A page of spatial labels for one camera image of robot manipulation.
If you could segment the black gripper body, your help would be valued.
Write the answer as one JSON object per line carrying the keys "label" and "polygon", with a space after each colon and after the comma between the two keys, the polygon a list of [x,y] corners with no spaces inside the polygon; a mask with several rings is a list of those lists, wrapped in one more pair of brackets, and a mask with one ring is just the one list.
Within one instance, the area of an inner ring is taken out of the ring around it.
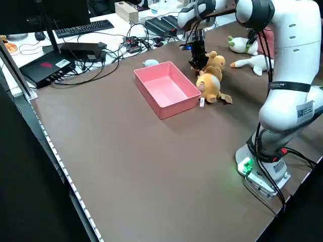
{"label": "black gripper body", "polygon": [[205,58],[205,45],[203,40],[191,42],[191,53],[194,61],[201,61]]}

